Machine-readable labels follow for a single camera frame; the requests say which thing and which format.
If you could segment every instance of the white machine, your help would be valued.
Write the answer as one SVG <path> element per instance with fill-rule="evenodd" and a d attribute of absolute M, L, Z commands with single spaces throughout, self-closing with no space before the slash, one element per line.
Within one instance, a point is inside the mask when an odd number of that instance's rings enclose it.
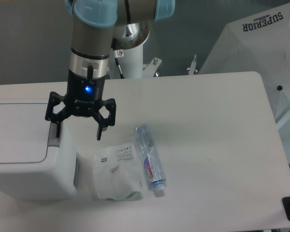
<path fill-rule="evenodd" d="M 44 120 L 47 103 L 0 101 L 0 191 L 18 199 L 64 199 L 76 193 L 77 149 L 62 124 Z"/>

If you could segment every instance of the white umbrella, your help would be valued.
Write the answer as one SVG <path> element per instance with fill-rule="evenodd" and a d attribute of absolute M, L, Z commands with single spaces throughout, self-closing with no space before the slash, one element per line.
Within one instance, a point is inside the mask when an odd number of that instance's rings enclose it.
<path fill-rule="evenodd" d="M 290 3 L 228 23 L 200 74 L 243 71 L 256 71 L 262 76 L 288 157 Z"/>

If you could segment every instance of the bottle cap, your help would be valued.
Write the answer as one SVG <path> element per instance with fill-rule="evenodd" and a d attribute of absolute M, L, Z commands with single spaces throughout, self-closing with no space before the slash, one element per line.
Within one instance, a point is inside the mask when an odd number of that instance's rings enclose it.
<path fill-rule="evenodd" d="M 164 191 L 164 185 L 163 184 L 154 186 L 154 192 L 155 193 L 158 193 L 160 191 Z"/>

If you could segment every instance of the light blue joint cover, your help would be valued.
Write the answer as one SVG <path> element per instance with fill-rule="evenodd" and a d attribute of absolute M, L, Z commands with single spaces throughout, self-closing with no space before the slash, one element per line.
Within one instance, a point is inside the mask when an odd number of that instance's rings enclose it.
<path fill-rule="evenodd" d="M 155 21 L 168 18 L 175 11 L 175 0 L 157 0 Z"/>
<path fill-rule="evenodd" d="M 70 5 L 69 0 L 64 0 L 64 3 L 66 4 L 69 15 L 71 17 L 73 17 L 73 5 L 72 6 Z"/>
<path fill-rule="evenodd" d="M 117 0 L 76 0 L 74 13 L 84 23 L 106 28 L 117 21 Z"/>

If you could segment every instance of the white plastic bag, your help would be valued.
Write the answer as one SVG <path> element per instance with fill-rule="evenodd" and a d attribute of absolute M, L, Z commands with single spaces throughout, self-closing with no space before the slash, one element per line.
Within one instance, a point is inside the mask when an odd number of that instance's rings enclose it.
<path fill-rule="evenodd" d="M 142 176 L 134 143 L 99 150 L 94 156 L 93 180 L 101 199 L 123 200 L 141 191 Z"/>

